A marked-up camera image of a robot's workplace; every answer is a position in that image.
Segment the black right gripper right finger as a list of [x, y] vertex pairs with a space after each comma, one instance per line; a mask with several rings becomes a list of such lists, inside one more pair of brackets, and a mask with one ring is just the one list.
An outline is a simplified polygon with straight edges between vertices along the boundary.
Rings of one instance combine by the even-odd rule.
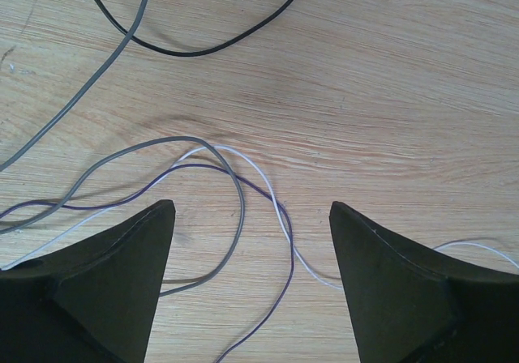
[[441, 254], [341, 202], [329, 223], [361, 361], [517, 361], [517, 275]]

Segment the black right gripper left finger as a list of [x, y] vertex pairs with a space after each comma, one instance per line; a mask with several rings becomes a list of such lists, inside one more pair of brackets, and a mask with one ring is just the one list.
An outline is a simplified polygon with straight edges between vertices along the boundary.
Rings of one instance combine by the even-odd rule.
[[175, 207], [122, 223], [1, 273], [3, 362], [142, 362]]

